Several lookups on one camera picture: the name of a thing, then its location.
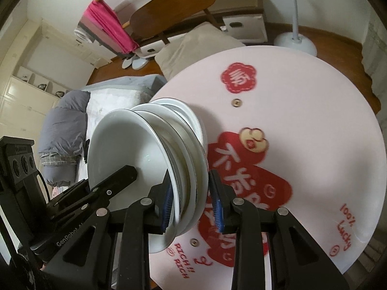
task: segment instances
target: pink tabletop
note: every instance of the pink tabletop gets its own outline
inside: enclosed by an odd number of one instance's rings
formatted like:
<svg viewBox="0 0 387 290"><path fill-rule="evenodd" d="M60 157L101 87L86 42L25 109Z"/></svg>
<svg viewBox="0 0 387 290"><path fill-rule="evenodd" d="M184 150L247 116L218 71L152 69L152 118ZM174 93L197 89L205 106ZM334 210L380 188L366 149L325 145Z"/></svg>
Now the pink tabletop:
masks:
<svg viewBox="0 0 387 290"><path fill-rule="evenodd" d="M342 273L355 262L382 210L386 152L371 108L343 74L299 51L241 47L186 68L154 99L162 97L201 118L208 164L238 196L287 207ZM217 232L208 200L194 228L150 255L150 276L165 290L230 289L234 252L235 236Z"/></svg>

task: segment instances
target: white plate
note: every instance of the white plate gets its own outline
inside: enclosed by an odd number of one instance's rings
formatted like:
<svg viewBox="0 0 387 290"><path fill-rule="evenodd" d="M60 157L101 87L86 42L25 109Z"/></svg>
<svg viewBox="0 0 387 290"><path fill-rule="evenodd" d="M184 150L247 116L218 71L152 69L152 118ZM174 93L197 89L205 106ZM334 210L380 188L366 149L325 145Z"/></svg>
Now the white plate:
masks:
<svg viewBox="0 0 387 290"><path fill-rule="evenodd" d="M147 197L152 186L162 183L168 170L174 195L174 222L180 221L179 189L171 162L157 134L138 114L126 109L106 114L95 128L88 157L91 189L124 165L137 169L137 180L110 199L111 211Z"/></svg>
<svg viewBox="0 0 387 290"><path fill-rule="evenodd" d="M133 110L133 111L136 112L138 115L140 115L154 129L156 134L159 136L165 151L167 152L168 158L171 161L171 165L177 179L177 185L179 187L180 218L181 218L181 215L185 209L185 204L188 203L188 200L190 198L189 196L190 179L188 174L189 172L188 172L188 167L183 153L179 152L179 154L177 155L176 152L168 148L174 147L174 149L179 149L179 147L183 145L183 141L173 140L170 134L170 131L172 130L172 128L167 122L165 122L159 116L143 110Z"/></svg>
<svg viewBox="0 0 387 290"><path fill-rule="evenodd" d="M179 165L175 161L175 159L173 158L173 154L171 153L169 146L167 145L167 142L165 140L163 140L163 138L161 136L160 136L160 141L164 146L165 152L167 153L169 160L171 161L173 171L175 173L175 176L178 179L177 182L178 182L178 184L181 184L181 178L179 176L179 171L181 171L182 167L181 167L181 165ZM172 214L175 210L174 208L175 208L175 206L172 205L170 221L169 221L168 227L165 230L164 234L162 234L162 235L151 234L151 233L148 234L148 247L149 247L150 254L158 253L158 252L165 250L168 246L171 245L171 243L175 239L176 234L177 234L178 225L176 222L174 222L174 216Z"/></svg>
<svg viewBox="0 0 387 290"><path fill-rule="evenodd" d="M184 121L190 126L190 128L195 132L197 139L202 144L204 151L207 151L207 136L204 129L202 121L196 116L196 114L191 110L191 108L184 102L174 99L174 98L160 98L151 103L157 103L159 105L165 105L169 109L175 111Z"/></svg>
<svg viewBox="0 0 387 290"><path fill-rule="evenodd" d="M196 207L191 221L183 232L179 233L183 234L189 231L198 222L204 211L204 207L206 206L208 195L208 162L206 154L190 126L173 110L156 103L145 103L143 105L136 106L135 108L157 114L160 118L168 122L180 135L192 158L197 176Z"/></svg>
<svg viewBox="0 0 387 290"><path fill-rule="evenodd" d="M179 234L187 227L195 212L197 180L194 164L187 150L187 146L171 125L169 125L166 121L154 113L143 110L134 111L143 117L156 131L156 134L159 134L160 137L162 137L167 142L167 146L170 146L169 150L171 151L175 161L180 161L183 168L187 169L185 174L183 173L184 171L180 172L181 175L185 175L187 177L185 183L183 182L182 178L181 184L183 187L183 196L185 195L185 197L188 199L188 202L185 205L181 205L182 212L180 221L177 224L177 234Z"/></svg>

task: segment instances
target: shelf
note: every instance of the shelf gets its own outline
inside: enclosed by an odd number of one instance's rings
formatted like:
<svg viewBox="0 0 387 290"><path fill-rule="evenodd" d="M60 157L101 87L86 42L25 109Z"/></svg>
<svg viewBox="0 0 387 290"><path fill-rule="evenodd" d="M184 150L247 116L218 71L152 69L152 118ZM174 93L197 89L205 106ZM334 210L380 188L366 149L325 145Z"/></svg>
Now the shelf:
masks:
<svg viewBox="0 0 387 290"><path fill-rule="evenodd" d="M36 88L39 88L38 87L39 85L45 84L46 87L44 88L44 90L41 88L40 89L46 92L47 94L50 94L57 98L61 98L61 97L57 96L56 93L63 92L63 95L65 95L70 91L70 89L68 89L67 87L61 84L58 84L54 81L48 80L47 78L37 73L34 73L22 66L20 66L20 68L16 72L16 76L14 77L17 78L18 80L26 82L25 80L21 79L21 78L25 78L27 79L27 84L34 86Z"/></svg>

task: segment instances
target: red flower logo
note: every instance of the red flower logo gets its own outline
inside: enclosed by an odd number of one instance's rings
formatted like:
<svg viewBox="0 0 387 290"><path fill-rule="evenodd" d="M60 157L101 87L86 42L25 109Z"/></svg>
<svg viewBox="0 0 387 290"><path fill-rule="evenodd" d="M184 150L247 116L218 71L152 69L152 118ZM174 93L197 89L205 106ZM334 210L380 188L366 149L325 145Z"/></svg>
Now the red flower logo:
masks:
<svg viewBox="0 0 387 290"><path fill-rule="evenodd" d="M229 65L221 75L221 80L226 84L226 88L233 94L248 92L255 87L257 80L256 69L252 65L243 63L233 63Z"/></svg>
<svg viewBox="0 0 387 290"><path fill-rule="evenodd" d="M276 210L289 201L292 188L286 180L255 165L265 158L267 150L268 142L259 129L244 128L240 134L223 132L217 143L208 145L208 164L210 168L217 169L222 182L231 185L238 197L243 197L258 208ZM235 234L218 232L210 197L200 218L198 230L210 246L208 256L216 262L233 267ZM264 254L267 254L266 235L262 238Z"/></svg>

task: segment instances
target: drawer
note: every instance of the drawer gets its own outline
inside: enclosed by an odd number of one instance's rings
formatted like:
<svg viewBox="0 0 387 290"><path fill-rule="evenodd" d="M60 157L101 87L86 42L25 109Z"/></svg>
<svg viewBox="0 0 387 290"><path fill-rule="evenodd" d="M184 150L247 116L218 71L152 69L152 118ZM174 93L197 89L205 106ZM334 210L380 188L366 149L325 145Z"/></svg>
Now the drawer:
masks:
<svg viewBox="0 0 387 290"><path fill-rule="evenodd" d="M185 34L172 36L172 37L169 37L168 40L172 42L174 40L184 37L184 35ZM165 47L164 42L161 40L158 40L148 45L142 46L140 49L137 49L135 53L141 58L150 58L150 57L154 57L164 47Z"/></svg>
<svg viewBox="0 0 387 290"><path fill-rule="evenodd" d="M59 99L13 76L9 79L4 97L41 114L47 114Z"/></svg>
<svg viewBox="0 0 387 290"><path fill-rule="evenodd" d="M261 43L266 42L265 23L261 14L240 15L223 17L227 34L241 42Z"/></svg>
<svg viewBox="0 0 387 290"><path fill-rule="evenodd" d="M39 135L45 117L31 107L20 105L5 97L0 105L0 122L20 128L22 131L36 132Z"/></svg>

